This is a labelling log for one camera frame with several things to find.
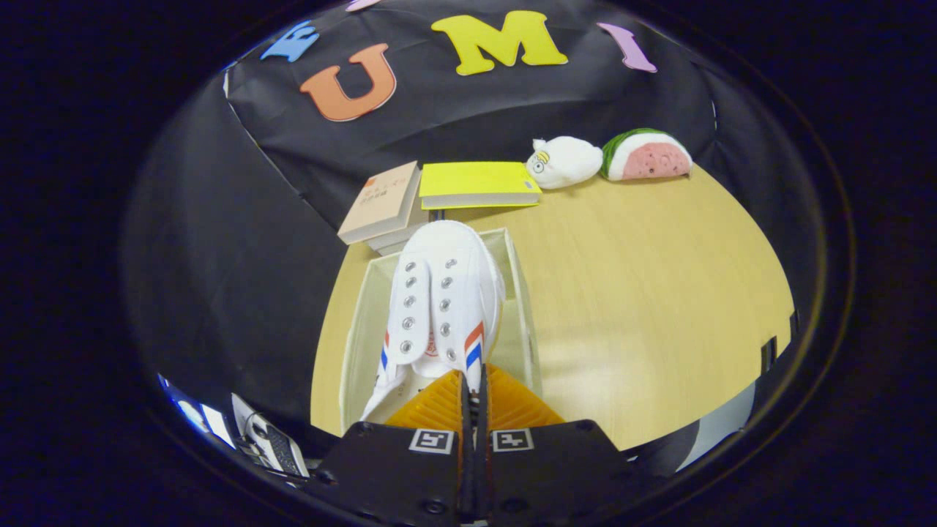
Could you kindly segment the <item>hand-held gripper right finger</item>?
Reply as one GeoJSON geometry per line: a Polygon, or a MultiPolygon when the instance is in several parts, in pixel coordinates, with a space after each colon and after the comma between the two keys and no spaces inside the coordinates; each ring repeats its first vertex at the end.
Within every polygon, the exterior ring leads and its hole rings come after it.
{"type": "Polygon", "coordinates": [[[479,496],[493,526],[592,526],[639,494],[639,474],[600,426],[566,421],[502,368],[486,367],[479,496]]]}

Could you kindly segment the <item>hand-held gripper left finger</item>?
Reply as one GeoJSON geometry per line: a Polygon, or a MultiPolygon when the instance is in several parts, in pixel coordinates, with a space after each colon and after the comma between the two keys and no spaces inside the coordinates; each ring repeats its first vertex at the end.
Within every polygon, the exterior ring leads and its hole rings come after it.
{"type": "Polygon", "coordinates": [[[387,424],[357,422],[315,470],[315,497],[355,526],[458,526],[475,506],[468,387],[452,371],[387,424]]]}

